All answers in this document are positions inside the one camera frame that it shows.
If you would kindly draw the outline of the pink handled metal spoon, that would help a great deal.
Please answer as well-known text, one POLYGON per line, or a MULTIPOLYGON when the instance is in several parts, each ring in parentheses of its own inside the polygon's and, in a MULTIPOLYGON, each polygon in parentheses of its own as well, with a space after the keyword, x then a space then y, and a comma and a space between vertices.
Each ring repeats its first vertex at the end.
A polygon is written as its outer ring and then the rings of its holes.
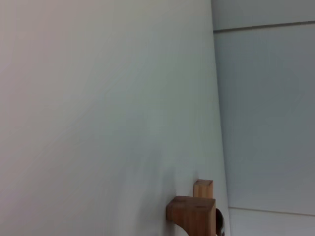
POLYGON ((225 236, 225 220, 218 208, 216 209, 216 236, 225 236))

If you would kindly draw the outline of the flat orange wooden rest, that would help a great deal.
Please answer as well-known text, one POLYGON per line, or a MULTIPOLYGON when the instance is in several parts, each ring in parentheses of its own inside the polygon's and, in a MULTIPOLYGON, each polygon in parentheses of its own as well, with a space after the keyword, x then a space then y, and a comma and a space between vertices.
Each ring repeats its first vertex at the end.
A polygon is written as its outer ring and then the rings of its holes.
POLYGON ((198 198, 213 198, 213 181, 198 179, 193 185, 193 196, 198 198))

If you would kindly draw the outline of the brown arched wooden block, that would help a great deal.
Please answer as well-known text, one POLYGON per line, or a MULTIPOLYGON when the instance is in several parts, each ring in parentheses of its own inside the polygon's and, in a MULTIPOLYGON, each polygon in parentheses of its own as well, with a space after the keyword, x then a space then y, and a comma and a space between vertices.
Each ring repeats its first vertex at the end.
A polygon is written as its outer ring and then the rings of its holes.
POLYGON ((216 200, 176 196, 166 206, 166 220, 188 236, 216 236, 216 200))

